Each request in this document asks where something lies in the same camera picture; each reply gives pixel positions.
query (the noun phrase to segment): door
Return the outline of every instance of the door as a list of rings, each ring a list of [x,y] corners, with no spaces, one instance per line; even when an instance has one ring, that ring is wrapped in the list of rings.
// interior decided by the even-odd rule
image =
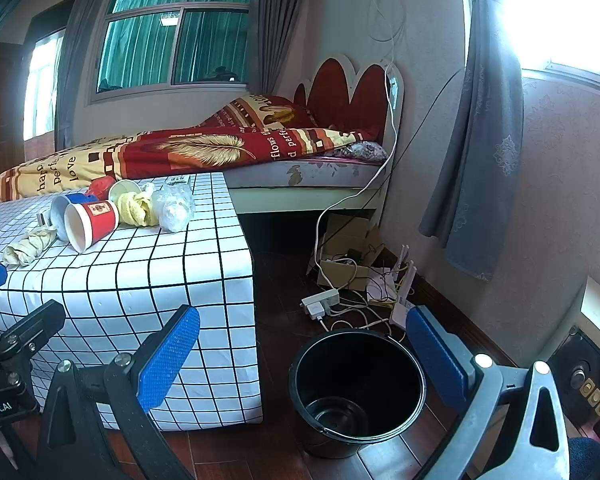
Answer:
[[[0,173],[24,161],[22,54],[22,45],[0,43]]]

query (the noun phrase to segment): cardboard box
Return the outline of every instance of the cardboard box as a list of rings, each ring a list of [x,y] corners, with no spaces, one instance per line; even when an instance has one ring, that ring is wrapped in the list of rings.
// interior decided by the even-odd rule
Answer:
[[[343,286],[364,292],[366,282],[373,272],[368,267],[382,252],[384,244],[379,229],[371,226],[366,218],[352,219],[351,216],[330,214],[327,220],[327,230],[320,239],[318,247],[320,266],[333,286],[336,288]],[[357,272],[355,272],[356,267],[351,263],[332,261],[346,257],[350,250],[359,251],[362,254]],[[314,256],[312,255],[309,270],[314,266]],[[318,272],[318,284],[329,285],[320,272]]]

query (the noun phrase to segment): table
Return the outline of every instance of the table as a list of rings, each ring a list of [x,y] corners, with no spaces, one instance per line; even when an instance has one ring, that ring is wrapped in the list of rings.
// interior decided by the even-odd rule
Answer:
[[[138,183],[160,189],[164,181]],[[48,300],[66,310],[64,328],[32,359],[41,406],[59,361],[108,364],[190,304],[200,313],[198,342],[151,417],[165,431],[262,421],[251,253],[222,173],[191,175],[190,185],[196,216],[184,232],[120,226],[84,254],[56,240],[34,264],[9,270],[0,332]],[[0,259],[54,196],[0,204]],[[105,427],[117,428],[110,407],[98,408]]]

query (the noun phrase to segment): power strip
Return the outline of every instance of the power strip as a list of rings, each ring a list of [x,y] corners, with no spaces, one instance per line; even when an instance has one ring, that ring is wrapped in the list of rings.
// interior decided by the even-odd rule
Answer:
[[[340,303],[340,293],[330,288],[307,298],[302,298],[300,305],[311,319],[321,319],[331,313],[331,307]]]

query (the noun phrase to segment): yellow cloth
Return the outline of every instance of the yellow cloth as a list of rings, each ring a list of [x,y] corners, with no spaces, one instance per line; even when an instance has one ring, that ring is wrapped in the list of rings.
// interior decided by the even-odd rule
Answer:
[[[2,261],[8,265],[28,266],[56,239],[56,228],[36,227],[21,240],[4,248]]]
[[[120,213],[120,221],[125,224],[136,227],[158,225],[151,204],[151,194],[146,191],[123,193],[116,200],[116,207]]]

